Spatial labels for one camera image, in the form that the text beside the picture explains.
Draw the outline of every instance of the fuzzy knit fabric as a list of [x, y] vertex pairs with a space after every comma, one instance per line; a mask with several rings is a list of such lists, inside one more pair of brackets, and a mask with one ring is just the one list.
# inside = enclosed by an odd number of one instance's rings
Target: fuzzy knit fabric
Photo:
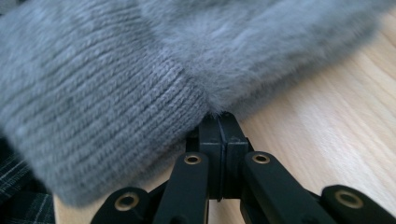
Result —
[[394, 0], [29, 0], [0, 18], [0, 134], [71, 205], [141, 185], [364, 43]]
[[18, 0], [2, 0], [0, 1], [0, 16], [9, 12], [18, 5]]

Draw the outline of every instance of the plaid fabric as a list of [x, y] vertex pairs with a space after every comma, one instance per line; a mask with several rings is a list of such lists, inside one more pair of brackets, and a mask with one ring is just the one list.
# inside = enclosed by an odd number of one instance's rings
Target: plaid fabric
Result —
[[5, 204], [2, 223], [50, 224], [55, 223], [53, 201], [49, 194], [20, 192]]
[[55, 223], [52, 196], [0, 138], [0, 223]]
[[7, 201], [32, 180], [27, 165], [0, 139], [0, 204]]

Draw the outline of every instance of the wooden table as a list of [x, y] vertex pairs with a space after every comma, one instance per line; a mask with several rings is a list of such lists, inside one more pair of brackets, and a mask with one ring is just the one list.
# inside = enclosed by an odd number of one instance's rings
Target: wooden table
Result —
[[[325, 186], [347, 185], [396, 216], [396, 10], [371, 45], [241, 125], [256, 150], [276, 156], [306, 189], [320, 194]], [[57, 223], [90, 223], [104, 199], [79, 209], [55, 199]], [[237, 200], [209, 207], [209, 223], [244, 223]]]

